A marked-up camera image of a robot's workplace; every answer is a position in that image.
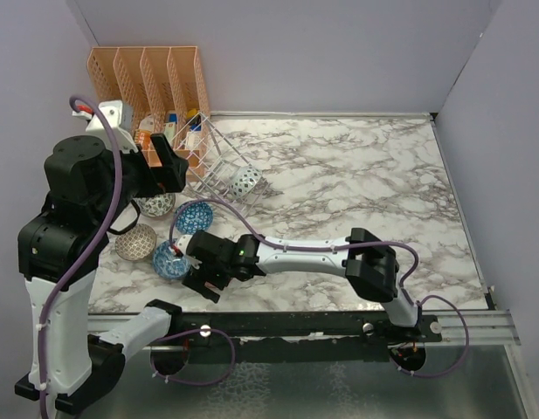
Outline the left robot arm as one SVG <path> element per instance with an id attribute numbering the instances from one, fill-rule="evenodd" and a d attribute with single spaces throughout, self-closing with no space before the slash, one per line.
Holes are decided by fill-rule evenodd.
<path id="1" fill-rule="evenodd" d="M 179 193 L 189 163 L 163 134 L 151 142 L 160 165 L 136 148 L 116 156 L 96 136 L 60 141 L 44 164 L 49 191 L 40 213 L 17 237 L 19 271 L 30 295 L 31 370 L 15 385 L 24 398 L 44 400 L 47 411 L 78 415 L 120 379 L 128 345 L 87 332 L 88 302 L 111 225 L 135 199 Z"/>

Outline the dark blue triangle bowl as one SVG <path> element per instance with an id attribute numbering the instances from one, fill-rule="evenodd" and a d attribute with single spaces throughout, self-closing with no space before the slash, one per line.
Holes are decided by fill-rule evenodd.
<path id="1" fill-rule="evenodd" d="M 213 209 L 208 203 L 193 203 L 183 209 L 185 203 L 179 205 L 175 214 L 180 212 L 176 219 L 173 231 L 181 235 L 193 235 L 198 230 L 208 230 L 214 219 Z"/>

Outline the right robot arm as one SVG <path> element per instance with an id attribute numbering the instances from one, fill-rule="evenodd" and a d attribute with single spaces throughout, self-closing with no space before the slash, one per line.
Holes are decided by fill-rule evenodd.
<path id="1" fill-rule="evenodd" d="M 398 277 L 396 244 L 354 228 L 346 237 L 321 241 L 287 240 L 245 234 L 233 242 L 199 230 L 176 240 L 177 253 L 191 265 L 183 284 L 216 303 L 216 290 L 230 281 L 282 272 L 324 273 L 348 280 L 355 294 L 380 304 L 392 334 L 410 341 L 422 331 L 419 309 Z"/>

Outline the black leaf pattern bowl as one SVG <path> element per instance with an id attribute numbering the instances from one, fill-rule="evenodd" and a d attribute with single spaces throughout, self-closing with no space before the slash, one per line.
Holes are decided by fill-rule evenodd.
<path id="1" fill-rule="evenodd" d="M 165 216 L 175 205 L 176 196 L 172 193 L 160 194 L 153 197 L 135 198 L 135 203 L 141 213 L 150 218 Z"/>

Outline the pink patterned bowl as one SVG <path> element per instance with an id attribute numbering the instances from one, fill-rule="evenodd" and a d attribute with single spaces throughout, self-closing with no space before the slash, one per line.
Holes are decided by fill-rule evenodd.
<path id="1" fill-rule="evenodd" d="M 253 166 L 239 168 L 231 179 L 230 191 L 237 198 L 246 196 L 253 191 L 261 178 L 262 172 Z"/>

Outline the light blue floral bowl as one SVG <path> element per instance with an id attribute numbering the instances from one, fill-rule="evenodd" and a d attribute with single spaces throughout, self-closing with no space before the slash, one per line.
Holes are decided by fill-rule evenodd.
<path id="1" fill-rule="evenodd" d="M 152 265 L 155 272 L 168 280 L 182 280 L 191 265 L 185 257 L 177 256 L 169 246 L 169 241 L 161 242 L 153 253 Z"/>

